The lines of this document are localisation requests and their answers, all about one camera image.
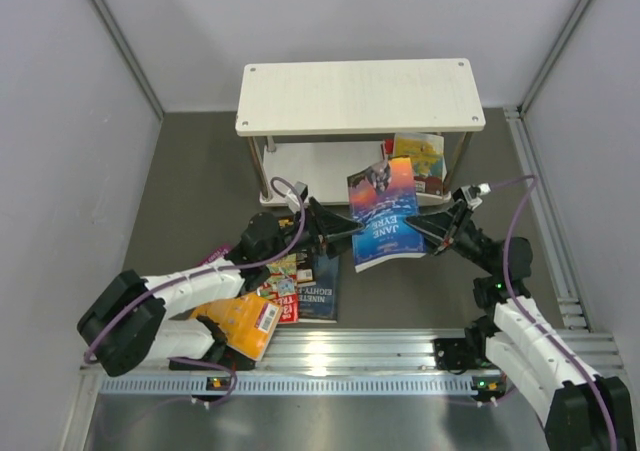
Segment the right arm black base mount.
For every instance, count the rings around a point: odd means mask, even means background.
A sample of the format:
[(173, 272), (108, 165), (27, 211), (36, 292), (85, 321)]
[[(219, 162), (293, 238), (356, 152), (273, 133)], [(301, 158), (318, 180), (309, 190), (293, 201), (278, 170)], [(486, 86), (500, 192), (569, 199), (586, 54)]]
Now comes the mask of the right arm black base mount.
[(461, 375), (467, 371), (497, 370), (485, 354), (484, 340), (438, 338), (433, 341), (436, 368)]

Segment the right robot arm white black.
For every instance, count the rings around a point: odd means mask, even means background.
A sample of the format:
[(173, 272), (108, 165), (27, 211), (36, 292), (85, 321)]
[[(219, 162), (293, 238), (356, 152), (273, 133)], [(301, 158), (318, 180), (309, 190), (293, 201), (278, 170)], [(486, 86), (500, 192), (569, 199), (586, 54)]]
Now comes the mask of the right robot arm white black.
[(443, 210), (409, 216), (406, 224), (437, 256), (453, 251), (486, 272), (474, 281), (484, 316), (465, 330), (466, 353), (478, 367), (499, 368), (527, 400), (551, 450), (634, 450), (631, 393), (618, 377), (605, 377), (561, 338), (524, 282), (531, 275), (530, 242), (514, 234), (489, 238), (472, 220), (493, 186), (464, 186)]

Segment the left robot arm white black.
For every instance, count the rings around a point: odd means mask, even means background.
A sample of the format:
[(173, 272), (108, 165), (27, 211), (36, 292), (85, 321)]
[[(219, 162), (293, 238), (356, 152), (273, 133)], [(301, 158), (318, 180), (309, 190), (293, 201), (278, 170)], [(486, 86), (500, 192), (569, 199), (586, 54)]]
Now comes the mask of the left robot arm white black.
[(282, 184), (293, 213), (288, 226), (261, 212), (238, 243), (211, 263), (160, 276), (120, 272), (77, 323), (87, 345), (84, 362), (100, 365), (110, 377), (154, 362), (175, 370), (215, 369), (228, 345), (220, 325), (209, 317), (182, 320), (180, 314), (256, 290), (267, 280), (269, 264), (288, 255), (311, 250), (334, 257), (350, 249), (363, 224), (325, 208), (302, 183)]

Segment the red white book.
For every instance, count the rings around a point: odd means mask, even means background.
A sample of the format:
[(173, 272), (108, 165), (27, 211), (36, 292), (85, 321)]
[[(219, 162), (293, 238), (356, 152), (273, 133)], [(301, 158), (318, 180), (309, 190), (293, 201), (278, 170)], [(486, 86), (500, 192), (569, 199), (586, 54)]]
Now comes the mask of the red white book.
[(394, 154), (394, 140), (384, 139), (381, 143), (382, 155), (385, 159), (390, 159)]

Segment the blue Jane Eyre book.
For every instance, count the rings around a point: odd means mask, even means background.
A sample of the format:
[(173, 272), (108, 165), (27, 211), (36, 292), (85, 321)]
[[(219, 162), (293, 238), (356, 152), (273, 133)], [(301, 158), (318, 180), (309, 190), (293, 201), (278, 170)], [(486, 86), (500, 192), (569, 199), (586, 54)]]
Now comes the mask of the blue Jane Eyre book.
[(424, 238), (405, 221), (419, 212), (408, 157), (383, 160), (348, 176), (347, 189), (352, 219), (363, 226), (352, 236), (356, 272), (426, 255)]

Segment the yellow brown paperback book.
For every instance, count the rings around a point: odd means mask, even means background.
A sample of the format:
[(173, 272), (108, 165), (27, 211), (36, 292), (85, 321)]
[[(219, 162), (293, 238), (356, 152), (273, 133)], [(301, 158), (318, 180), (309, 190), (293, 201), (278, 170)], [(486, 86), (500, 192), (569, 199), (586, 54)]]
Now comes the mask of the yellow brown paperback book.
[(394, 137), (393, 156), (410, 159), (418, 195), (438, 198), (444, 196), (443, 136), (427, 133), (398, 133)]

